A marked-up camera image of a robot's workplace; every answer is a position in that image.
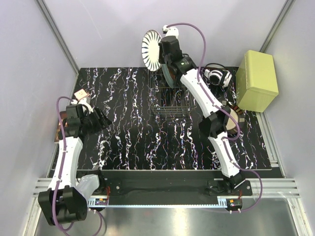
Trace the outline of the light teal plate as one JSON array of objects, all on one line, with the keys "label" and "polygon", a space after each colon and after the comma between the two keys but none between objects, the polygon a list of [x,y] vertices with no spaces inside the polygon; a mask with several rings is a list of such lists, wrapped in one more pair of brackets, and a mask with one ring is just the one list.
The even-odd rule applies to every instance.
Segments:
[{"label": "light teal plate", "polygon": [[173,89],[176,86],[176,78],[171,75],[166,64],[162,64],[161,68],[168,86]]}]

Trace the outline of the white blue striped plate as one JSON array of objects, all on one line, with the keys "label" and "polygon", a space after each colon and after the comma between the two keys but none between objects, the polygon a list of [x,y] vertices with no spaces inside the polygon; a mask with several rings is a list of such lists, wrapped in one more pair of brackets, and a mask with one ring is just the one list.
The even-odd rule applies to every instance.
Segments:
[{"label": "white blue striped plate", "polygon": [[141,55],[145,67],[152,72],[160,69],[159,43],[161,35],[156,30],[149,30],[145,33],[141,43]]}]

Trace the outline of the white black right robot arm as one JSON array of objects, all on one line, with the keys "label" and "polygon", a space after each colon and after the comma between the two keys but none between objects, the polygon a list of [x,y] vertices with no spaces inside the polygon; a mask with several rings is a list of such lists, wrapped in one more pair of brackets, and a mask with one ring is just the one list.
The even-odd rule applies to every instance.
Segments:
[{"label": "white black right robot arm", "polygon": [[200,78],[195,63],[183,55],[175,36],[165,36],[158,45],[158,59],[168,85],[173,88],[177,83],[182,83],[202,110],[203,121],[199,124],[199,129],[210,140],[220,161],[223,181],[219,184],[219,192],[236,194],[245,178],[228,141],[226,125],[229,120],[235,120],[230,114],[230,108],[222,105],[211,93]]}]

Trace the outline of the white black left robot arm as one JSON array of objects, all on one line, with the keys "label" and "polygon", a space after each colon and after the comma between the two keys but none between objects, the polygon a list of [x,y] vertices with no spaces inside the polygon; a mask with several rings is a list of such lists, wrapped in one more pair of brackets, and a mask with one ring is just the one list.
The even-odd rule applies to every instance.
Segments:
[{"label": "white black left robot arm", "polygon": [[86,105],[66,107],[64,127],[59,132],[59,156],[53,178],[46,191],[38,195],[38,203],[49,225],[74,223],[86,219],[88,200],[101,195],[106,182],[100,170],[76,180],[79,155],[84,139],[111,125],[102,110],[87,111]]}]

